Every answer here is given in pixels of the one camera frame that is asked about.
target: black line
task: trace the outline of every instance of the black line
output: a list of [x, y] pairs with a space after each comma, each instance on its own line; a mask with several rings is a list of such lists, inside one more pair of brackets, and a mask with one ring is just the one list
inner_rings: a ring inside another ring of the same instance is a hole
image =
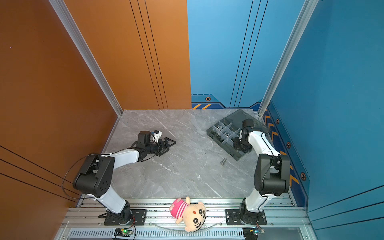
[[371, 218], [371, 219], [362, 220], [362, 221], [357, 221], [357, 222], [350, 222], [350, 223], [340, 224], [340, 225], [336, 225], [336, 226], [330, 226], [330, 227], [318, 228], [318, 229], [314, 229], [314, 230], [316, 231], [316, 230], [321, 230], [321, 229], [326, 229], [326, 228], [331, 228], [331, 227], [339, 227], [339, 226], [344, 226], [344, 225], [349, 225], [349, 224], [354, 224], [354, 223], [368, 222], [368, 221], [377, 220], [377, 219], [382, 219], [382, 218], [384, 218], [384, 217], [376, 217], [376, 218]]
[[18, 157], [21, 157], [22, 159], [24, 159], [24, 160], [26, 160], [26, 161], [28, 161], [28, 162], [30, 162], [30, 163], [32, 163], [32, 164], [34, 164], [34, 165], [38, 166], [39, 168], [42, 168], [42, 169], [46, 170], [47, 172], [50, 172], [50, 173], [52, 173], [53, 175], [55, 175], [55, 176], [57, 176], [57, 177], [59, 177], [59, 178], [63, 179], [63, 178], [62, 178], [62, 177], [60, 177], [59, 175], [57, 175], [57, 174], [54, 174], [53, 172], [51, 172], [51, 171], [49, 171], [49, 170], [47, 170], [47, 169], [43, 168], [42, 166], [40, 166], [40, 165], [38, 165], [38, 164], [36, 164], [36, 163], [34, 163], [34, 162], [32, 162], [32, 161], [28, 160], [28, 159], [26, 159], [25, 157], [22, 157], [22, 156], [20, 156], [19, 154], [15, 153], [15, 152], [12, 152], [12, 151], [11, 151], [11, 150], [9, 150], [8, 148], [5, 148], [5, 147], [3, 147], [3, 146], [1, 146], [1, 145], [0, 145], [0, 147], [1, 147], [1, 148], [4, 148], [5, 150], [7, 150], [7, 151], [8, 151], [8, 152], [10, 152], [10, 153], [13, 153], [13, 154], [15, 154], [15, 155], [16, 155], [16, 156], [18, 156]]
[[136, 23], [137, 32], [138, 32], [138, 34], [139, 34], [139, 38], [140, 38], [140, 42], [141, 42], [141, 47], [143, 48], [143, 53], [144, 53], [144, 57], [145, 57], [145, 62], [147, 62], [148, 72], [149, 72], [149, 76], [150, 76], [150, 78], [151, 78], [151, 81], [152, 81], [152, 87], [153, 87], [153, 91], [155, 92], [155, 97], [156, 97], [156, 101], [157, 101], [157, 106], [158, 106], [158, 107], [159, 107], [159, 109], [160, 109], [159, 100], [157, 99], [156, 90], [155, 90], [155, 85], [153, 84], [153, 80], [152, 80], [151, 71], [149, 70], [149, 65], [148, 65], [147, 57], [146, 57], [146, 55], [145, 55], [145, 51], [144, 51], [143, 42], [141, 41], [141, 36], [140, 36], [140, 32], [139, 32], [139, 27], [137, 26], [136, 17], [135, 17], [135, 13], [133, 12], [133, 7], [132, 7], [132, 3], [131, 3], [131, 0], [129, 0], [129, 3], [130, 3], [130, 5], [131, 5], [131, 9], [132, 9], [133, 18], [134, 18], [134, 20], [135, 20], [135, 23]]
[[153, 63], [153, 58], [152, 58], [152, 53], [151, 53], [151, 47], [149, 46], [149, 41], [148, 41], [147, 31], [145, 30], [145, 26], [144, 26], [143, 15], [141, 15], [141, 9], [140, 9], [139, 0], [137, 0], [137, 5], [139, 6], [139, 11], [140, 11], [140, 16], [141, 16], [141, 21], [142, 21], [142, 23], [143, 23], [145, 37], [147, 38], [147, 44], [148, 44], [149, 55], [151, 56], [152, 66], [153, 66], [153, 71], [155, 72], [155, 77], [156, 77], [156, 82], [157, 82], [157, 88], [159, 89], [159, 94], [160, 94], [161, 104], [163, 105], [163, 109], [164, 109], [163, 98], [162, 98], [162, 96], [161, 96], [161, 92], [160, 92], [159, 81], [157, 80], [157, 74], [156, 74], [155, 64]]
[[155, 39], [154, 39], [154, 37], [153, 37], [151, 21], [149, 20], [149, 14], [148, 14], [147, 2], [146, 2], [146, 0], [144, 0], [144, 2], [145, 2], [145, 8], [146, 8], [146, 10], [147, 10], [147, 15], [148, 15], [149, 27], [151, 28], [151, 34], [152, 34], [152, 40], [153, 40], [153, 46], [155, 47], [155, 54], [156, 54], [156, 59], [157, 59], [157, 65], [159, 66], [160, 79], [161, 79], [161, 84], [162, 84], [162, 86], [163, 86], [164, 97], [165, 97], [165, 99], [166, 99], [167, 109], [169, 109], [169, 108], [168, 108], [167, 95], [166, 95], [166, 91], [165, 91], [165, 89], [164, 89], [163, 77], [161, 76], [161, 69], [160, 69], [159, 57], [157, 56], [156, 45], [155, 45]]
[[236, 71], [235, 83], [233, 84], [232, 96], [231, 96], [231, 101], [230, 101], [230, 103], [229, 103], [229, 107], [231, 107], [231, 104], [232, 104], [232, 98], [233, 98], [233, 92], [235, 91], [236, 78], [237, 78], [237, 73], [238, 73], [238, 71], [239, 71], [241, 55], [243, 54], [243, 48], [244, 48], [244, 42], [245, 42], [245, 36], [247, 35], [247, 29], [248, 29], [248, 24], [249, 24], [249, 18], [251, 17], [252, 6], [253, 6], [253, 0], [252, 0], [252, 4], [251, 4], [251, 10], [249, 10], [249, 17], [248, 17], [247, 27], [246, 27], [246, 29], [245, 29], [244, 40], [243, 40], [243, 46], [241, 47], [240, 59], [239, 59], [239, 64], [237, 65], [237, 71]]
[[[347, 212], [363, 209], [363, 208], [366, 208], [366, 207], [375, 206], [377, 204], [382, 204], [382, 203], [384, 203], [384, 201], [383, 202], [378, 202], [378, 203], [375, 203], [375, 204], [371, 204], [371, 205], [367, 205], [367, 206], [364, 206], [364, 207], [359, 207], [359, 208], [356, 208], [356, 209], [348, 210], [348, 211], [341, 212], [341, 213], [338, 213], [338, 214], [333, 214], [333, 215], [330, 215], [330, 216], [327, 216], [327, 217], [333, 217], [333, 216], [336, 216], [336, 215], [339, 215], [339, 214], [344, 214], [344, 213], [347, 213]], [[315, 220], [311, 220], [311, 222], [317, 221], [317, 220], [320, 220], [320, 219], [324, 219], [324, 218], [327, 218], [327, 217], [322, 217], [322, 218], [318, 218], [318, 219], [315, 219]]]
[[381, 186], [378, 186], [378, 187], [372, 188], [372, 189], [370, 189], [370, 190], [367, 190], [367, 191], [365, 191], [365, 192], [361, 192], [361, 193], [359, 193], [359, 194], [356, 194], [356, 195], [353, 195], [353, 196], [350, 196], [350, 197], [347, 197], [347, 198], [344, 198], [344, 199], [338, 200], [338, 201], [336, 201], [336, 202], [333, 202], [333, 203], [331, 203], [331, 204], [327, 204], [327, 205], [325, 205], [325, 206], [322, 206], [322, 207], [319, 207], [319, 208], [313, 209], [313, 210], [311, 210], [311, 211], [308, 211], [308, 212], [313, 212], [313, 211], [316, 211], [316, 210], [318, 210], [318, 209], [321, 209], [321, 208], [323, 208], [323, 207], [328, 207], [329, 205], [332, 205], [332, 204], [335, 204], [335, 203], [338, 203], [338, 202], [341, 202], [341, 201], [344, 201], [344, 200], [347, 200], [347, 199], [350, 199], [350, 198], [356, 197], [356, 196], [358, 196], [358, 195], [361, 195], [361, 194], [364, 194], [364, 193], [370, 192], [370, 191], [372, 191], [372, 190], [376, 190], [376, 189], [378, 189], [378, 188], [381, 188], [381, 187], [384, 187], [384, 185], [381, 185]]
[[260, 23], [259, 32], [257, 33], [256, 42], [255, 42], [255, 47], [253, 48], [253, 53], [252, 53], [251, 61], [249, 62], [249, 67], [248, 67], [247, 75], [245, 76], [243, 89], [242, 89], [242, 91], [241, 91], [240, 100], [239, 100], [239, 104], [237, 105], [237, 107], [240, 106], [240, 101], [241, 101], [241, 98], [242, 98], [242, 96], [243, 96], [244, 87], [245, 87], [245, 82], [247, 81], [247, 77], [248, 77], [249, 69], [251, 68], [251, 63], [252, 63], [253, 54], [255, 53], [255, 48], [256, 48], [257, 40], [259, 39], [260, 29], [262, 28], [262, 24], [263, 24], [263, 20], [264, 20], [264, 15], [265, 15], [265, 10], [266, 10], [266, 7], [267, 7], [267, 5], [268, 5], [268, 1], [269, 1], [269, 0], [267, 0], [266, 5], [265, 5], [265, 9], [264, 9], [264, 14], [263, 14], [262, 22]]
[[3, 159], [0, 158], [0, 161], [3, 161], [3, 162], [5, 162], [5, 163], [8, 163], [9, 165], [12, 165], [12, 166], [14, 166], [14, 167], [17, 167], [18, 169], [21, 169], [21, 170], [23, 170], [23, 171], [25, 171], [25, 172], [27, 172], [27, 173], [30, 173], [30, 174], [32, 174], [32, 175], [38, 177], [38, 178], [41, 178], [41, 179], [43, 179], [43, 180], [45, 180], [45, 181], [47, 181], [47, 182], [50, 182], [50, 183], [52, 183], [52, 184], [54, 184], [54, 185], [56, 185], [56, 186], [58, 186], [58, 187], [61, 188], [60, 185], [58, 185], [58, 184], [56, 184], [56, 183], [54, 183], [54, 182], [51, 182], [51, 181], [49, 181], [49, 180], [47, 180], [47, 179], [45, 179], [45, 178], [42, 178], [42, 177], [40, 177], [40, 176], [37, 176], [36, 174], [33, 174], [33, 173], [31, 173], [31, 172], [29, 172], [29, 171], [27, 171], [27, 170], [25, 170], [25, 169], [23, 169], [23, 168], [21, 168], [21, 167], [18, 167], [18, 166], [16, 166], [16, 165], [13, 165], [12, 163], [7, 162], [6, 160], [3, 160]]
[[35, 187], [35, 188], [37, 188], [37, 189], [43, 190], [44, 192], [49, 192], [49, 193], [51, 193], [51, 194], [53, 194], [53, 195], [56, 195], [56, 196], [58, 196], [58, 197], [61, 197], [61, 198], [64, 198], [64, 199], [66, 199], [66, 200], [69, 200], [69, 201], [72, 201], [72, 202], [76, 203], [76, 201], [73, 201], [73, 200], [71, 200], [71, 199], [68, 199], [68, 198], [66, 198], [66, 197], [62, 197], [62, 196], [60, 196], [60, 195], [57, 195], [56, 193], [53, 193], [53, 192], [47, 191], [47, 190], [45, 190], [45, 189], [42, 189], [42, 188], [36, 187], [36, 186], [34, 186], [34, 185], [32, 185], [32, 184], [29, 184], [29, 183], [23, 182], [23, 181], [21, 181], [21, 180], [18, 180], [18, 179], [16, 179], [16, 178], [13, 178], [13, 177], [11, 177], [11, 176], [5, 175], [4, 173], [0, 173], [0, 174], [1, 174], [1, 175], [3, 175], [3, 176], [9, 177], [9, 178], [11, 178], [11, 179], [13, 179], [13, 180], [16, 180], [16, 181], [19, 181], [19, 182], [25, 183], [26, 185], [29, 185], [29, 186]]
[[243, 71], [241, 72], [241, 77], [240, 77], [240, 82], [239, 82], [239, 88], [237, 89], [237, 94], [236, 94], [235, 103], [233, 104], [233, 107], [236, 106], [237, 96], [238, 96], [238, 94], [239, 94], [239, 89], [240, 89], [240, 85], [241, 85], [241, 79], [243, 78], [243, 73], [244, 73], [245, 64], [247, 63], [247, 57], [248, 57], [249, 47], [251, 46], [252, 36], [253, 36], [253, 31], [255, 30], [255, 25], [256, 25], [257, 15], [259, 15], [260, 4], [261, 4], [261, 0], [260, 0], [260, 3], [259, 3], [259, 8], [257, 8], [257, 13], [256, 13], [256, 18], [255, 18], [255, 23], [253, 24], [253, 29], [252, 29], [251, 39], [249, 40], [249, 45], [248, 45], [247, 54], [246, 54], [246, 56], [245, 56], [245, 61], [244, 61], [244, 66], [243, 66]]

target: pink striped shirt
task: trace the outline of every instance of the pink striped shirt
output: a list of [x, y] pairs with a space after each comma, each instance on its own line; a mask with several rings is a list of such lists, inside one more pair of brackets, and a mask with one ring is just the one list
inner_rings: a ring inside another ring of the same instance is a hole
[[185, 208], [189, 206], [189, 204], [183, 200], [180, 200], [179, 202], [176, 202], [176, 201], [177, 199], [172, 203], [172, 204], [175, 204], [175, 206], [173, 207], [170, 213], [173, 217], [179, 218], [183, 216], [183, 212]]

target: orange wall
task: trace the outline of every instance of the orange wall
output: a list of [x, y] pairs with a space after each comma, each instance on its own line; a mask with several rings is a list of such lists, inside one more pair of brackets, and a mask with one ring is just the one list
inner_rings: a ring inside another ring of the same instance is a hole
[[77, 202], [62, 177], [117, 116], [49, 1], [0, 1], [0, 36], [0, 145], [29, 160], [0, 147], [2, 239], [49, 240]]
[[186, 0], [65, 0], [123, 109], [190, 109]]

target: plush toy arm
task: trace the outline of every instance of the plush toy arm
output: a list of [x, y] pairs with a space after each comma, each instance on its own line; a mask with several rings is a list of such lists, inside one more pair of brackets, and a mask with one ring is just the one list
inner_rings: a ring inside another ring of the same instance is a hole
[[180, 224], [182, 220], [183, 220], [183, 218], [179, 217], [178, 219], [176, 219], [176, 224]]

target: robotic arm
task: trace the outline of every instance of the robotic arm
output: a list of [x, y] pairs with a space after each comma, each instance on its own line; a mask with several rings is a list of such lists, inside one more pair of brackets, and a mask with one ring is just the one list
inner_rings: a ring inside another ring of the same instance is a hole
[[163, 141], [160, 137], [161, 132], [157, 130], [141, 131], [131, 147], [109, 154], [90, 155], [85, 159], [73, 187], [106, 207], [107, 213], [99, 216], [106, 218], [105, 225], [125, 225], [132, 217], [129, 203], [111, 186], [113, 171], [126, 164], [152, 158], [145, 159], [148, 154], [161, 156], [176, 144], [174, 140], [165, 137]]
[[255, 129], [253, 120], [242, 122], [240, 137], [235, 138], [233, 147], [243, 152], [251, 151], [252, 147], [258, 155], [255, 175], [255, 189], [240, 204], [240, 219], [244, 224], [259, 221], [264, 214], [263, 207], [276, 196], [289, 190], [290, 161], [288, 156], [278, 153], [269, 143], [264, 132]]

